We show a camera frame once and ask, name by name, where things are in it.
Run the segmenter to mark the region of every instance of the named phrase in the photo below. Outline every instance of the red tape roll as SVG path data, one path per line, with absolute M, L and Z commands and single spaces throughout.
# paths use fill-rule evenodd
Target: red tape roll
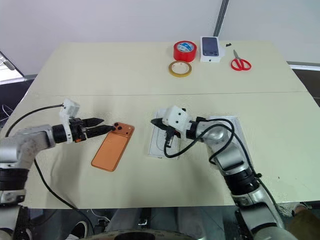
M 191 62 L 195 59 L 197 45 L 192 41 L 178 41 L 173 46 L 173 57 L 177 61 Z

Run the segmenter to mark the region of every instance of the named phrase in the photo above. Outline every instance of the white wall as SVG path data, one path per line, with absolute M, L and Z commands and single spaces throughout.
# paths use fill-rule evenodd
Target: white wall
M 0 50 L 25 75 L 37 74 L 61 42 L 212 36 L 220 6 L 221 0 L 0 0 Z
M 219 39 L 271 41 L 287 61 L 320 63 L 320 1 L 231 0 Z

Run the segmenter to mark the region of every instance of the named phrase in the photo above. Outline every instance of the wire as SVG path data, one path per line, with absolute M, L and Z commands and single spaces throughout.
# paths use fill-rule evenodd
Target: wire
M 5 137 L 8 137 L 11 130 L 14 128 L 15 125 L 17 125 L 22 119 L 24 119 L 25 117 L 33 114 L 33 113 L 36 113 L 36 112 L 39 112 L 39 111 L 42 111 L 42 110 L 45 110 L 45 109 L 53 109 L 53 108 L 60 108 L 60 107 L 63 107 L 63 104 L 59 104 L 59 105 L 53 105 L 53 106 L 46 106 L 46 107 L 41 107 L 41 108 L 38 108 L 36 110 L 33 110 L 33 111 L 30 111 L 28 113 L 26 113 L 25 115 L 23 115 L 22 117 L 20 117 L 18 120 L 16 120 L 10 127 L 9 129 L 6 131 L 5 133 Z M 37 160 L 34 159 L 34 165 L 40 175 L 40 178 L 44 184 L 44 186 L 46 187 L 46 189 L 53 195 L 55 196 L 58 200 L 60 200 L 62 203 L 64 203 L 65 205 L 67 205 L 69 208 L 75 210 L 78 214 L 80 214 L 81 216 L 83 216 L 90 224 L 90 227 L 92 229 L 92 233 L 95 234 L 95 229 L 94 229 L 94 226 L 92 224 L 92 222 L 90 221 L 90 219 L 83 213 L 81 212 L 78 208 L 76 208 L 75 206 L 73 206 L 72 204 L 70 204 L 69 202 L 67 202 L 66 200 L 62 199 L 58 194 L 56 194 L 47 184 L 42 172 L 41 172 L 41 169 L 37 163 Z
M 25 117 L 31 115 L 31 114 L 34 114 L 36 112 L 39 112 L 39 111 L 42 111 L 42 110 L 45 110 L 45 109 L 53 109 L 53 108 L 60 108 L 60 107 L 63 107 L 64 105 L 63 104 L 59 104 L 59 105 L 53 105 L 53 106 L 45 106 L 45 107 L 41 107 L 41 108 L 38 108 L 36 110 L 33 110 L 33 111 L 30 111 L 28 113 L 26 113 L 25 115 L 23 115 L 22 117 L 20 117 L 17 121 L 15 121 L 10 127 L 9 129 L 6 131 L 6 134 L 5 134 L 5 137 L 8 137 L 11 130 L 15 127 L 15 125 L 17 125 L 22 119 L 24 119 Z
M 1 119 L 0 122 L 7 120 L 9 117 L 5 117 L 4 119 Z
M 219 149 L 214 155 L 218 155 L 219 153 L 221 153 L 223 150 L 225 150 L 228 145 L 231 143 L 233 137 L 234 137 L 234 134 L 235 134 L 235 126 L 233 125 L 233 123 L 228 120 L 228 119 L 225 119 L 225 118 L 215 118 L 215 119 L 210 119 L 210 120 L 207 120 L 207 122 L 210 122 L 210 121 L 224 121 L 224 122 L 227 122 L 230 124 L 231 126 L 231 129 L 232 129 L 232 132 L 231 132 L 231 137 L 229 138 L 229 140 L 226 142 L 226 144 L 221 148 Z M 213 128 L 216 128 L 216 127 L 226 127 L 226 125 L 224 124 L 221 124 L 221 123 L 217 123 L 217 124 L 214 124 L 214 125 L 211 125 L 209 127 L 207 127 L 198 137 L 196 137 L 188 146 L 186 146 L 184 149 L 182 149 L 181 151 L 175 153 L 175 154 L 172 154 L 172 155 L 169 155 L 167 153 L 167 145 L 170 141 L 170 139 L 166 139 L 165 141 L 165 144 L 164 144 L 164 149 L 163 149 L 163 152 L 164 152 L 164 155 L 171 159 L 171 158 L 175 158 L 177 156 L 180 156 L 181 154 L 185 153 L 186 151 L 188 151 L 193 145 L 196 144 L 196 142 L 198 142 L 208 131 L 210 131 L 211 129 Z
M 5 105 L 5 104 L 2 104 L 2 110 L 3 110 L 3 112 L 5 113 L 5 115 L 7 115 L 8 117 L 10 117 L 10 115 L 6 112 L 6 110 L 5 110 L 5 106 L 9 109 L 9 110 L 11 110 L 11 112 L 13 112 L 13 110 L 10 108 L 10 107 L 8 107 L 7 105 Z
M 90 219 L 87 217 L 87 215 L 85 215 L 82 211 L 80 211 L 78 208 L 76 208 L 75 206 L 71 205 L 69 202 L 67 202 L 66 200 L 62 199 L 58 194 L 56 194 L 47 184 L 41 170 L 40 170 L 40 167 L 37 163 L 37 160 L 34 160 L 34 165 L 36 167 L 36 169 L 38 170 L 38 173 L 40 175 L 40 178 L 43 182 L 43 184 L 45 185 L 46 189 L 48 189 L 48 191 L 53 195 L 55 196 L 58 200 L 60 200 L 62 203 L 64 203 L 65 205 L 67 205 L 69 208 L 75 210 L 78 214 L 82 215 L 90 224 L 90 227 L 92 228 L 92 232 L 93 234 L 95 234 L 95 229 L 94 229 L 94 226 L 92 224 L 92 222 L 90 221 Z
M 106 216 L 99 216 L 98 214 L 96 214 L 96 213 L 94 212 L 93 209 L 90 209 L 90 210 L 91 210 L 92 214 L 95 215 L 96 217 L 98 217 L 98 218 L 103 218 L 103 219 L 105 219 L 106 221 L 108 221 L 108 222 L 110 223 L 110 219 L 107 218 Z
M 54 210 L 53 213 L 51 213 L 50 216 L 48 216 L 45 220 L 43 220 L 42 222 L 39 222 L 39 223 L 33 223 L 31 222 L 30 225 L 31 226 L 40 226 L 42 224 L 45 224 L 47 221 L 49 221 L 54 215 L 55 213 L 58 211 L 58 209 Z

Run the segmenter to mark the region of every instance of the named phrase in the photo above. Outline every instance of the phone case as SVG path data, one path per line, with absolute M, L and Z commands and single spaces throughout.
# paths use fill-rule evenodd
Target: phone case
M 91 162 L 93 167 L 108 172 L 116 169 L 135 130 L 134 126 L 121 122 L 116 122 L 114 126 L 116 129 L 108 133 Z

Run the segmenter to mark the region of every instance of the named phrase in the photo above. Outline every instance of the red scissors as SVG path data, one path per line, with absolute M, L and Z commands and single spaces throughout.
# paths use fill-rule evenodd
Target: red scissors
M 235 59 L 231 62 L 232 69 L 236 71 L 248 71 L 251 69 L 251 64 L 247 60 L 244 60 L 240 58 L 236 52 L 236 50 L 233 50 L 233 54 L 235 56 Z

